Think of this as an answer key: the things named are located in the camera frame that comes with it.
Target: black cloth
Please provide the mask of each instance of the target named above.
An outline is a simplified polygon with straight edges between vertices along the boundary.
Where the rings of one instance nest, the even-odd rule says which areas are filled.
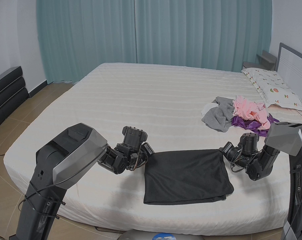
[[[234,191],[217,149],[155,153],[144,176],[148,205],[210,203],[225,200]]]

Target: white fitted sheet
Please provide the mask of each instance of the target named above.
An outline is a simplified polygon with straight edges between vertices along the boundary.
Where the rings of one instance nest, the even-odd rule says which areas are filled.
[[[24,193],[36,165],[36,151],[69,126],[83,122],[115,147],[123,126],[148,134],[155,152],[217,149],[237,144],[244,132],[222,133],[201,121],[203,106],[216,96],[237,94],[261,101],[243,73],[146,64],[105,63],[49,105],[13,143],[4,157],[13,182]],[[280,121],[302,123],[302,112],[271,106]],[[258,148],[264,144],[260,138]],[[234,174],[225,160],[234,193],[226,200],[173,206],[143,204],[144,168],[114,175],[98,164],[64,198],[58,214],[116,230],[146,230],[195,235],[249,234],[283,226],[288,213],[288,155],[281,152],[271,175],[251,181]]]

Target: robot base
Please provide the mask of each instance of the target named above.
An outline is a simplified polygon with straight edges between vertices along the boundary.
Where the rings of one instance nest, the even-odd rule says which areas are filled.
[[[139,230],[129,230],[117,240],[203,240],[200,235],[191,234],[166,234]]]

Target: pillow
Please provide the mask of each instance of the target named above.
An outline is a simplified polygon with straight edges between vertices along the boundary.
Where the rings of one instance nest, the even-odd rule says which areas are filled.
[[[302,110],[301,99],[285,84],[276,71],[250,67],[243,69],[242,72],[257,89],[267,108],[275,104],[283,108]]]

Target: curtain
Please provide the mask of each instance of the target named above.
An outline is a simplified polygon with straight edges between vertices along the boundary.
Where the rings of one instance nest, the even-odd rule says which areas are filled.
[[[137,62],[240,72],[271,25],[272,0],[136,0]]]
[[[48,83],[137,62],[134,0],[37,0],[37,27]]]

